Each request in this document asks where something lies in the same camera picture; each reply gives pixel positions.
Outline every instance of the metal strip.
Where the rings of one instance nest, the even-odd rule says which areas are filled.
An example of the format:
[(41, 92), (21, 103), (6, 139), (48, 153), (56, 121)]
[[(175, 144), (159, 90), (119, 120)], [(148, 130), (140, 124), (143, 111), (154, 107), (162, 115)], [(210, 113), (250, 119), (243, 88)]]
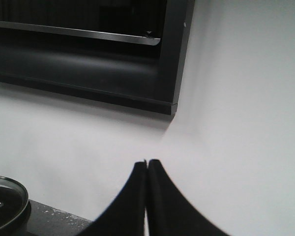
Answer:
[(77, 37), (96, 38), (96, 39), (144, 44), (144, 45), (151, 45), (151, 46), (155, 46), (159, 44), (159, 42), (161, 41), (160, 38), (154, 38), (154, 37), (143, 37), (143, 36), (128, 35), (128, 34), (108, 33), (108, 32), (99, 32), (99, 31), (91, 31), (91, 30), (83, 30), (83, 29), (70, 29), (70, 28), (61, 28), (61, 27), (53, 27), (53, 26), (32, 25), (32, 24), (23, 24), (23, 23), (5, 22), (5, 21), (0, 21), (0, 28), (64, 34), (64, 35), (71, 35), (71, 36), (77, 36)]

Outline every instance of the black frame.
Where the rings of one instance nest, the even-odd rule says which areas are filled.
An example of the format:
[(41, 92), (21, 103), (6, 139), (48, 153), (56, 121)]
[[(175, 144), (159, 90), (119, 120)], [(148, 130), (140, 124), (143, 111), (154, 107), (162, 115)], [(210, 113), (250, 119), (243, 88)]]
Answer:
[(167, 1), (156, 46), (0, 28), (0, 82), (173, 115), (194, 2)]

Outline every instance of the pot lid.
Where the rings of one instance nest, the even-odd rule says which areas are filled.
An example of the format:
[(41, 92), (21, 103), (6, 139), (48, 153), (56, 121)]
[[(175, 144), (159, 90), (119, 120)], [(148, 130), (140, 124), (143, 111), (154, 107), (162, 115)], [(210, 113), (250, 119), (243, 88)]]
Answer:
[(0, 229), (16, 220), (29, 202), (26, 188), (19, 182), (0, 176)]

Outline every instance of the dark countertop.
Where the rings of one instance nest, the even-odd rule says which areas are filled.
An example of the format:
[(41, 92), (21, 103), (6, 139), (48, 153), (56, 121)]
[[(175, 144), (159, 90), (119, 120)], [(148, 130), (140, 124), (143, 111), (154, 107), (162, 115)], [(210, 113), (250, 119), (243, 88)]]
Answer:
[(27, 236), (75, 236), (91, 221), (30, 200), (32, 206)]

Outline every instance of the white wall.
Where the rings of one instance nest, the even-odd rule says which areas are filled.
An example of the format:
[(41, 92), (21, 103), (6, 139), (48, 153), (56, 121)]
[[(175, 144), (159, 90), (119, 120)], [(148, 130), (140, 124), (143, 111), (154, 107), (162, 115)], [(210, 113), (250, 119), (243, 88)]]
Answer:
[(172, 122), (0, 84), (0, 175), (94, 219), (159, 158), (231, 235), (295, 236), (295, 0), (196, 2)]

